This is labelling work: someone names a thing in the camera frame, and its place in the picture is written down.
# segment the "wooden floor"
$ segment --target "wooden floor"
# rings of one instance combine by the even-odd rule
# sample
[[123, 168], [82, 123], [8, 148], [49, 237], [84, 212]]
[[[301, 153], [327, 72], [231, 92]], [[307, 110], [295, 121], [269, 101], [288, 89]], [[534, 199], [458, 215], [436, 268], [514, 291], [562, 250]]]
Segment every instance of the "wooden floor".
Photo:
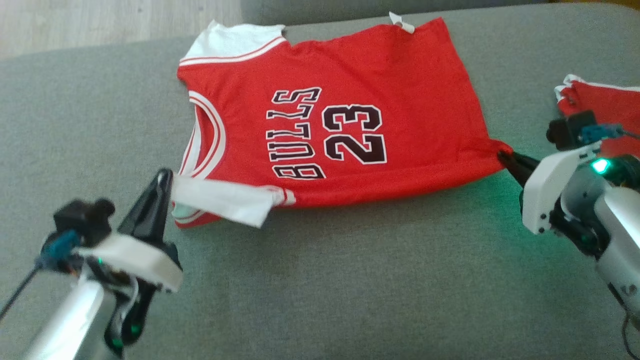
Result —
[[0, 58], [197, 35], [241, 22], [239, 0], [0, 0]]

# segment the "black cable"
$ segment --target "black cable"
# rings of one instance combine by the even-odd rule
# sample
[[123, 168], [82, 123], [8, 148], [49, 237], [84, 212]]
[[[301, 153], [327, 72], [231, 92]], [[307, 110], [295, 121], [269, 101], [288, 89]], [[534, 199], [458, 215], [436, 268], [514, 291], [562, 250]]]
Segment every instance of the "black cable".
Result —
[[623, 133], [624, 135], [627, 135], [627, 136], [629, 136], [629, 137], [632, 137], [632, 138], [634, 138], [634, 139], [636, 139], [636, 140], [640, 140], [640, 135], [638, 135], [638, 134], [630, 133], [630, 132], [628, 132], [627, 130], [623, 130], [623, 131], [622, 131], [622, 133]]
[[27, 277], [25, 277], [24, 280], [22, 280], [22, 282], [20, 283], [20, 286], [18, 286], [15, 292], [13, 292], [13, 295], [11, 295], [11, 298], [9, 299], [9, 301], [6, 302], [6, 304], [3, 306], [2, 312], [0, 313], [0, 322], [2, 322], [2, 320], [4, 319], [4, 316], [7, 314], [7, 312], [9, 312], [9, 309], [11, 309], [11, 307], [13, 306], [13, 303], [18, 299], [18, 296], [20, 296], [20, 293], [22, 293], [24, 288], [27, 287], [29, 282], [31, 282], [33, 277], [38, 273], [40, 269], [41, 269], [41, 265], [36, 264], [31, 269], [31, 271], [27, 274]]
[[625, 350], [627, 351], [627, 354], [629, 354], [629, 356], [633, 360], [640, 360], [640, 357], [637, 357], [631, 351], [631, 348], [629, 347], [629, 340], [627, 339], [627, 326], [629, 325], [629, 318], [630, 317], [631, 316], [629, 315], [629, 313], [627, 313], [627, 315], [625, 316], [625, 321], [622, 322], [622, 342], [624, 342], [624, 344], [625, 344]]

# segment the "red fabric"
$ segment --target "red fabric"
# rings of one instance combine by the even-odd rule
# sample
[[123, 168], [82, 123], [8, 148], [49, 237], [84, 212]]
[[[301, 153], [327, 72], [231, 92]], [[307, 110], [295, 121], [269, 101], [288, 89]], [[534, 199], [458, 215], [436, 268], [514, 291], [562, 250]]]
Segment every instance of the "red fabric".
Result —
[[[496, 154], [512, 151], [489, 138], [480, 103], [442, 19], [417, 27], [414, 34], [378, 25], [325, 42], [284, 42], [242, 62], [181, 66], [178, 77], [212, 102], [225, 126], [225, 153], [207, 178], [289, 189], [295, 207], [339, 206], [460, 186], [501, 170]], [[279, 90], [290, 95], [313, 87], [322, 89], [315, 102], [272, 102]], [[296, 113], [301, 104], [313, 106], [308, 119], [266, 119], [269, 110]], [[379, 128], [364, 130], [364, 114], [351, 122], [338, 115], [341, 131], [323, 127], [323, 110], [351, 104], [379, 109]], [[202, 111], [197, 113], [202, 134], [209, 137], [202, 142], [202, 155], [211, 146], [213, 127]], [[269, 130], [299, 131], [294, 125], [304, 122], [310, 123], [311, 139], [266, 139]], [[350, 135], [360, 144], [363, 135], [382, 135], [386, 162], [363, 164], [343, 144], [337, 145], [343, 160], [331, 159], [325, 146], [331, 135]], [[315, 155], [271, 161], [269, 142], [306, 142]], [[369, 151], [371, 146], [362, 145]], [[282, 178], [273, 169], [310, 163], [321, 167], [324, 179]], [[214, 219], [207, 215], [179, 226]]]
[[[607, 87], [577, 76], [568, 76], [565, 83], [558, 88], [558, 108], [565, 116], [593, 110], [599, 124], [622, 124], [623, 129], [640, 133], [640, 88]], [[602, 142], [602, 156], [623, 154], [640, 156], [640, 142], [627, 136]]]

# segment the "green light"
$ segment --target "green light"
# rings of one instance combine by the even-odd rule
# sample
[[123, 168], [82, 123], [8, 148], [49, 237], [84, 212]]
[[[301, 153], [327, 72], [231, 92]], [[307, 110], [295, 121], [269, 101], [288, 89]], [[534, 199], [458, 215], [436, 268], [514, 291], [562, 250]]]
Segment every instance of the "green light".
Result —
[[607, 159], [598, 159], [591, 163], [593, 170], [596, 170], [598, 174], [604, 174], [611, 166], [611, 163]]

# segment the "gray cushion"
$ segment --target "gray cushion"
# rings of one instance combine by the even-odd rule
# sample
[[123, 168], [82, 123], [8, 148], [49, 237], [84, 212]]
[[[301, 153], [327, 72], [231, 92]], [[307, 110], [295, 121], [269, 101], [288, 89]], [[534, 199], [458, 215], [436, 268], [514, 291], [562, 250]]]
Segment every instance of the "gray cushion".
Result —
[[240, 0], [249, 24], [295, 25], [384, 16], [545, 3], [546, 0]]
[[[560, 4], [406, 20], [438, 16], [490, 135], [533, 156], [554, 150], [545, 130], [567, 73], [640, 84], [632, 10]], [[386, 21], [292, 26], [286, 36], [323, 40]], [[117, 224], [156, 169], [177, 168], [193, 108], [175, 70], [192, 41], [0, 62], [0, 299], [27, 272], [57, 207], [106, 196]], [[157, 296], [131, 358], [621, 359], [623, 311], [593, 260], [566, 239], [527, 233], [519, 191], [501, 172], [413, 199], [275, 211], [261, 230], [169, 223], [184, 285]], [[69, 283], [36, 278], [3, 323], [0, 357], [24, 349]]]

